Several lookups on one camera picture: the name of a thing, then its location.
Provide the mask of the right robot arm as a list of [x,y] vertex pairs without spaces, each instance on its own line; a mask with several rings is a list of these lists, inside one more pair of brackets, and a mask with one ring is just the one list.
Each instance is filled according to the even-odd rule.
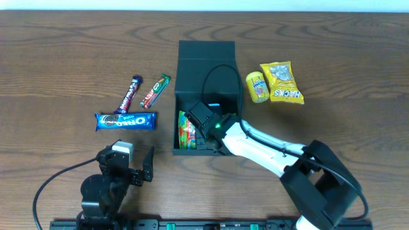
[[244,157],[279,177],[300,212],[296,229],[337,229],[367,217],[362,187],[326,144],[286,142],[232,114],[190,112],[187,118],[214,151]]

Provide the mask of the purple Dairy Milk bar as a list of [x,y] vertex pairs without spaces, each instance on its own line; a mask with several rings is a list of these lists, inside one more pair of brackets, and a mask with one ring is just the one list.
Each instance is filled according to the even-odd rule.
[[143,78],[140,75],[134,75],[132,81],[129,85],[127,92],[125,93],[124,98],[121,103],[118,105],[118,108],[114,111],[115,114],[126,114],[132,104],[132,100],[135,97],[135,94],[139,90],[140,85],[143,83]]

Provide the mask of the Haribo gummy worms bag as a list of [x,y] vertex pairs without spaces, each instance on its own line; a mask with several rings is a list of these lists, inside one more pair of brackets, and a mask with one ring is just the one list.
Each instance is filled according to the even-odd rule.
[[178,113],[178,142],[180,149],[196,149],[196,128],[185,116],[184,111]]

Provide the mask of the blue Oreo cookie pack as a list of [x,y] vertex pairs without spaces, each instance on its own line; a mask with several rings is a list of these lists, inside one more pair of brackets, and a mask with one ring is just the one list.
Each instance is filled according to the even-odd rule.
[[96,131],[100,129],[154,130],[157,114],[137,112],[128,114],[95,114]]

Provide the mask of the dark green lidded box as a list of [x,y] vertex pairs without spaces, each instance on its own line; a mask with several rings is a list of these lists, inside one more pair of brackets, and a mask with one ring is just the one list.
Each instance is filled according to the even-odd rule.
[[179,42],[176,73],[174,144],[175,156],[217,156],[197,133],[196,149],[180,149],[178,142],[178,113],[186,112],[198,101],[219,104],[221,114],[238,111],[238,77],[234,41]]

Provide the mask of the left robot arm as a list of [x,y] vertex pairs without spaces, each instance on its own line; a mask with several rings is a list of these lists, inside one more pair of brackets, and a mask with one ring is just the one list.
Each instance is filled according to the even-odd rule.
[[153,153],[151,147],[143,160],[142,169],[129,168],[132,154],[119,149],[122,142],[106,146],[99,151],[96,161],[100,174],[86,178],[81,185],[82,216],[77,217],[77,229],[132,229],[132,221],[119,214],[119,208],[129,186],[141,187],[153,179]]

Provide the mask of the red green KitKat bar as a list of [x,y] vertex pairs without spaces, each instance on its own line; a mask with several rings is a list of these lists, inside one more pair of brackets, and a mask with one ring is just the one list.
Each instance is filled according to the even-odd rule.
[[160,76],[159,80],[151,88],[149,93],[140,102],[140,106],[143,109],[150,108],[155,103],[155,101],[160,96],[160,94],[163,92],[163,90],[165,90],[165,88],[169,84],[170,80],[171,80],[170,76],[162,74]]

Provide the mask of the yellow Hacks candy bag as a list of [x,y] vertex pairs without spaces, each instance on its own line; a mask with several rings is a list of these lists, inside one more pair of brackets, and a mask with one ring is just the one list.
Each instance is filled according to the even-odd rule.
[[270,88],[271,102],[304,104],[304,96],[298,89],[291,69],[291,62],[260,64]]

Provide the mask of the yellow Mentos gum bottle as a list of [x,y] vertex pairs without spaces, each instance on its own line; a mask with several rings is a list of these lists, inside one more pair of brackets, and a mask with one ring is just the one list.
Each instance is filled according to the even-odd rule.
[[251,72],[245,79],[252,101],[254,103],[265,102],[269,99],[269,90],[267,88],[264,76],[261,72]]

